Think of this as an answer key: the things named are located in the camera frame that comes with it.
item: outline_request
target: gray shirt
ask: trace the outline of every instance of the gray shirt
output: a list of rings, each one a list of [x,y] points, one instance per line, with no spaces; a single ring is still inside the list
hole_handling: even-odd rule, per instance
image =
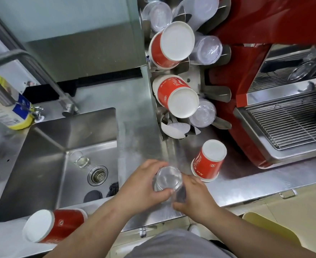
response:
[[[170,230],[147,240],[125,258],[236,258],[232,253],[186,230]]]

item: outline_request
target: sink basin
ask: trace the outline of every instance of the sink basin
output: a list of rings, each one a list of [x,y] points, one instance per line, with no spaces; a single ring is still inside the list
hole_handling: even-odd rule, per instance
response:
[[[75,151],[89,158],[85,168],[69,159]],[[114,108],[32,125],[1,195],[0,221],[80,204],[94,190],[105,198],[118,182],[117,159]]]

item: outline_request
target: red paper cup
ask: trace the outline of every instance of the red paper cup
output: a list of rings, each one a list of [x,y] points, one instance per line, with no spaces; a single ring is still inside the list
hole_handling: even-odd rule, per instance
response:
[[[87,219],[83,209],[39,210],[26,222],[23,237],[32,243],[58,243]]]
[[[177,75],[160,76],[154,81],[152,89],[159,103],[175,117],[188,118],[199,107],[199,96]]]
[[[226,154],[226,147],[219,140],[207,140],[191,162],[191,171],[203,182],[211,182],[218,177]]]
[[[190,26],[175,21],[152,38],[148,53],[159,69],[172,69],[191,54],[194,44],[195,35]]]

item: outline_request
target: sink faucet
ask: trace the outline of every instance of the sink faucet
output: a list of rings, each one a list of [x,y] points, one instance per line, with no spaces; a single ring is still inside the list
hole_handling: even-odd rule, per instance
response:
[[[24,58],[30,61],[32,67],[36,72],[42,77],[42,79],[48,83],[59,95],[59,103],[64,108],[62,115],[67,117],[78,113],[78,108],[71,96],[65,93],[53,80],[53,78],[44,70],[44,68],[39,64],[39,62],[27,51],[16,49],[12,51],[7,51],[0,54],[0,66],[9,63],[13,60]],[[0,85],[0,103],[6,107],[12,106],[17,102],[14,98]]]

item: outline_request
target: yellow bottle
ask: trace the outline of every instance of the yellow bottle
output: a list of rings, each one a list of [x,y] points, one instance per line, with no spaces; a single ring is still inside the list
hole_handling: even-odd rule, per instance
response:
[[[30,109],[31,103],[23,97],[18,91],[0,76],[0,84],[3,86],[12,97],[20,104],[25,105]],[[13,130],[25,129],[31,125],[33,117],[28,110],[23,109],[19,104],[14,104],[10,107],[5,107],[0,103],[0,122]]]

